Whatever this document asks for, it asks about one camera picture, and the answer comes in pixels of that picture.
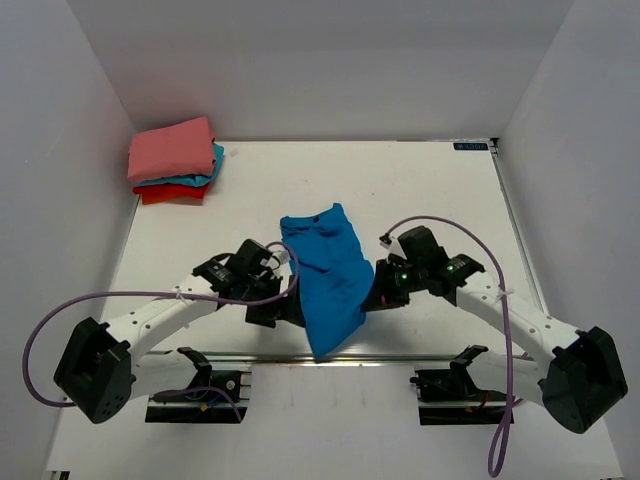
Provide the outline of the blue t shirt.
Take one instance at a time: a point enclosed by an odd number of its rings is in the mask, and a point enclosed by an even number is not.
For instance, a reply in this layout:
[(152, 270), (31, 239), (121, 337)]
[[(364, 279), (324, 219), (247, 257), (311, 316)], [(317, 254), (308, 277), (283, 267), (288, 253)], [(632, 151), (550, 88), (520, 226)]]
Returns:
[(309, 217), (285, 216), (280, 231), (298, 257), (291, 266), (312, 354), (325, 357), (364, 324), (373, 268), (339, 203)]

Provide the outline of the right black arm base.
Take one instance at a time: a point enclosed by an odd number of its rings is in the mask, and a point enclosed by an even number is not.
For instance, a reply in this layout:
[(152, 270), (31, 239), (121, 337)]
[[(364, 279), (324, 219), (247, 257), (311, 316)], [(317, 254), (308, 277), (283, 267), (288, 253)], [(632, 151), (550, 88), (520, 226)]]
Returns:
[(451, 370), (416, 370), (409, 379), (420, 402), (441, 407), (503, 407), (506, 396), (493, 390), (479, 390), (459, 380)]

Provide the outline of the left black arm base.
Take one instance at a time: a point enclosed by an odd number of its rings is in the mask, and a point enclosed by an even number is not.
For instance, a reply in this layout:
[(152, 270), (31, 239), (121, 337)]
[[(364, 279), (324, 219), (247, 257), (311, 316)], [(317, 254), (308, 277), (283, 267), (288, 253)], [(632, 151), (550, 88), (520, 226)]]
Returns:
[(240, 408), (249, 402), (251, 386), (250, 370), (212, 370), (208, 377), (196, 377), (188, 386), (190, 392), (158, 393), (150, 400), (163, 406), (230, 407), (230, 398)]

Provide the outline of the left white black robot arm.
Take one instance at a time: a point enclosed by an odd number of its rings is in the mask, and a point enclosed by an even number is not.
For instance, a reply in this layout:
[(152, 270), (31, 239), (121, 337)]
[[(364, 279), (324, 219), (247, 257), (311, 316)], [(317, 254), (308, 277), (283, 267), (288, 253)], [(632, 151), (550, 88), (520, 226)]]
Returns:
[(281, 286), (280, 269), (297, 265), (293, 248), (247, 239), (237, 252), (218, 254), (169, 292), (150, 293), (150, 302), (119, 317), (81, 321), (72, 331), (54, 381), (94, 424), (118, 414), (134, 398), (159, 401), (213, 396), (236, 406), (223, 386), (211, 380), (211, 362), (191, 347), (164, 353), (154, 348), (181, 329), (225, 305), (269, 307), (294, 298), (299, 277)]

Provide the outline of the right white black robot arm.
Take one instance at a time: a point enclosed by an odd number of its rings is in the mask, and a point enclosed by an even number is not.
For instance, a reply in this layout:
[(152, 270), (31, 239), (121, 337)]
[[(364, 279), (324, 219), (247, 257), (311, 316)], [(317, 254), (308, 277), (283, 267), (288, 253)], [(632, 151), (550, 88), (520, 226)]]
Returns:
[(411, 294), (427, 292), (485, 321), (527, 354), (508, 359), (486, 346), (468, 346), (447, 369), (419, 370), (411, 378), (422, 402), (512, 394), (582, 434), (627, 395), (615, 342), (603, 329), (581, 330), (507, 293), (481, 263), (465, 254), (448, 256), (424, 226), (380, 241), (388, 255), (376, 263), (362, 311), (401, 308)]

